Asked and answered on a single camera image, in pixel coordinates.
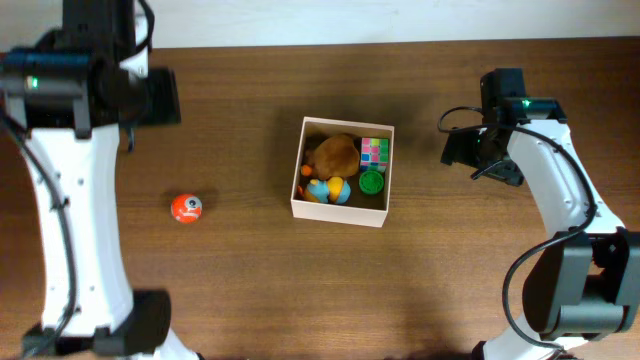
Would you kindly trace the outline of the brown plush toy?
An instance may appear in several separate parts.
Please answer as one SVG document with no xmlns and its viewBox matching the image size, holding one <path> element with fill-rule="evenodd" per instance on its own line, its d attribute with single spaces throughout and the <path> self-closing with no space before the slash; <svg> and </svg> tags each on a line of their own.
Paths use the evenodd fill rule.
<svg viewBox="0 0 640 360">
<path fill-rule="evenodd" d="M 301 174 L 326 181 L 332 177 L 349 178 L 359 169 L 360 153 L 354 139 L 347 134 L 338 134 L 305 151 Z"/>
</svg>

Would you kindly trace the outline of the green round toy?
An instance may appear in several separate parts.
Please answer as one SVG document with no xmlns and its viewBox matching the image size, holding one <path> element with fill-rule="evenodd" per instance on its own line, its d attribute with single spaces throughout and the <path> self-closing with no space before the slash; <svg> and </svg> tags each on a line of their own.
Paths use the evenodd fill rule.
<svg viewBox="0 0 640 360">
<path fill-rule="evenodd" d="M 385 178 L 376 170 L 367 170 L 360 174 L 359 188 L 366 195 L 377 195 L 383 191 Z"/>
</svg>

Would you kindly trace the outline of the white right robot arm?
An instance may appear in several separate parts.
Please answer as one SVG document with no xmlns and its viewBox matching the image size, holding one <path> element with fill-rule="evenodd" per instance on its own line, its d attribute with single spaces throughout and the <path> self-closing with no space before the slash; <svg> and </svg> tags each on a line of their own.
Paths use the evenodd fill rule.
<svg viewBox="0 0 640 360">
<path fill-rule="evenodd" d="M 639 235 L 606 205 L 582 165 L 558 102 L 497 97 L 477 107 L 483 122 L 447 129 L 447 164 L 475 178 L 513 165 L 528 183 L 547 240 L 507 270 L 509 324 L 472 350 L 474 359 L 567 359 L 572 348 L 631 329 L 639 309 Z"/>
</svg>

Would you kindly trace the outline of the pink cardboard box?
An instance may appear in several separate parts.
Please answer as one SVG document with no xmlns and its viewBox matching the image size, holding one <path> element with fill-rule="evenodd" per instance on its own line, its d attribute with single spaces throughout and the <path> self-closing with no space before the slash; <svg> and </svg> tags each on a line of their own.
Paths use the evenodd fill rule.
<svg viewBox="0 0 640 360">
<path fill-rule="evenodd" d="M 328 138 L 340 133 L 353 135 L 356 138 L 383 138 L 389 140 L 389 166 L 384 173 L 383 191 L 377 195 L 365 195 L 359 188 L 359 175 L 357 175 L 348 180 L 352 188 L 352 194 L 345 205 L 321 204 L 303 200 L 297 192 L 297 187 L 303 185 L 300 168 L 309 139 Z M 296 165 L 294 167 L 295 174 L 290 195 L 293 216 L 301 219 L 381 228 L 387 218 L 390 207 L 394 165 L 394 135 L 395 128 L 389 125 L 306 116 L 302 121 Z"/>
</svg>

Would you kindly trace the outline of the orange and blue duck toy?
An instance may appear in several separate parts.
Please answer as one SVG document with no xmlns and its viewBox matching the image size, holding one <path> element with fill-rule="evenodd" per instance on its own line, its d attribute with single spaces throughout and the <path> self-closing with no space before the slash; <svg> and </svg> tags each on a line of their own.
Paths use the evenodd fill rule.
<svg viewBox="0 0 640 360">
<path fill-rule="evenodd" d="M 308 202 L 323 204 L 344 204 L 351 196 L 351 187 L 341 177 L 328 180 L 311 179 L 305 187 L 297 188 L 298 194 Z"/>
</svg>

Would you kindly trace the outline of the colourful puzzle cube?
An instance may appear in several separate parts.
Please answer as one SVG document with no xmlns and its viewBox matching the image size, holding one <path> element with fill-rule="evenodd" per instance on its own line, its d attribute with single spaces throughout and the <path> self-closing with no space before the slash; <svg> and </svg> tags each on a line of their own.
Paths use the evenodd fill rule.
<svg viewBox="0 0 640 360">
<path fill-rule="evenodd" d="M 390 163 L 390 142 L 386 138 L 362 138 L 360 170 L 385 173 Z"/>
</svg>

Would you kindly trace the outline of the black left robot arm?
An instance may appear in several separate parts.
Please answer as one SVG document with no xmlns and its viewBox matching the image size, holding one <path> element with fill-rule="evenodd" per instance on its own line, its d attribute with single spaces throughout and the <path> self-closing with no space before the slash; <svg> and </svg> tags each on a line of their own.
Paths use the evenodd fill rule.
<svg viewBox="0 0 640 360">
<path fill-rule="evenodd" d="M 2 121 L 33 182 L 45 260 L 40 321 L 25 357 L 90 351 L 117 359 L 191 359 L 164 290 L 135 290 L 120 250 L 115 165 L 120 131 L 145 117 L 148 51 L 15 49 L 1 63 Z"/>
</svg>

